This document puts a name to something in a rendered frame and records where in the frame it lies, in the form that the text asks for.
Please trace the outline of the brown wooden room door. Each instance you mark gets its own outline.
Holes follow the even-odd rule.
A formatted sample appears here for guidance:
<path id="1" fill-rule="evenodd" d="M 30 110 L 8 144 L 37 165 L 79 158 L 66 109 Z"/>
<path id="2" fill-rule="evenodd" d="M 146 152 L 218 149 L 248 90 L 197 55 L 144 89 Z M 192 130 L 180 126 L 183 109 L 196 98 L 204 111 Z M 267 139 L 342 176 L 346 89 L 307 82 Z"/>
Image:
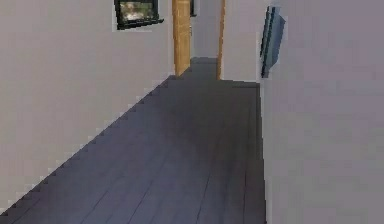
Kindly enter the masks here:
<path id="1" fill-rule="evenodd" d="M 190 0 L 172 0 L 175 74 L 190 67 Z"/>

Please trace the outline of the brown wooden door frame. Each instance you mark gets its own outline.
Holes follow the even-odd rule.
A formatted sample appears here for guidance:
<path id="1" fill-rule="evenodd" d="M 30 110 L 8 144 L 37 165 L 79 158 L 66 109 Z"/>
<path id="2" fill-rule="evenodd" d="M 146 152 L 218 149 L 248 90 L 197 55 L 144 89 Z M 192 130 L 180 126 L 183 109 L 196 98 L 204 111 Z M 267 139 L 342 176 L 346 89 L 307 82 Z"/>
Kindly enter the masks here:
<path id="1" fill-rule="evenodd" d="M 225 21 L 225 6 L 226 0 L 221 0 L 221 12 L 220 12 L 220 29 L 219 29 L 219 40 L 218 40 L 218 57 L 217 57 L 217 74 L 216 80 L 221 80 L 222 70 L 222 57 L 223 57 L 223 33 L 224 33 L 224 21 Z"/>

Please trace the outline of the blue framed wall picture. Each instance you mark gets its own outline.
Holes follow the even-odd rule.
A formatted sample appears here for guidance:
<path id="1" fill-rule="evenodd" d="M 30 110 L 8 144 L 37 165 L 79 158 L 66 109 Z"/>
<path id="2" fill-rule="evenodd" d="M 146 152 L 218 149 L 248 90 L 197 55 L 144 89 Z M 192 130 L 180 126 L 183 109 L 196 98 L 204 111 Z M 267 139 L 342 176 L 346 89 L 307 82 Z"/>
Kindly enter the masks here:
<path id="1" fill-rule="evenodd" d="M 285 23 L 278 6 L 267 7 L 260 48 L 262 78 L 269 76 L 270 69 L 278 61 Z"/>

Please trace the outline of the black framed wall picture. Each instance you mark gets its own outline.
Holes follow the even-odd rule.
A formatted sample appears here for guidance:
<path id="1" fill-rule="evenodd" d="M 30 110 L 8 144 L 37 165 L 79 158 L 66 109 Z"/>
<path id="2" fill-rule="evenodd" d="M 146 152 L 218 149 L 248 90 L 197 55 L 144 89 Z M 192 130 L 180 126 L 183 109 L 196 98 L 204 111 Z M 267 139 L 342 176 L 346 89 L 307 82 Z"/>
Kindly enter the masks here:
<path id="1" fill-rule="evenodd" d="M 118 30 L 139 28 L 164 22 L 158 0 L 114 0 Z"/>

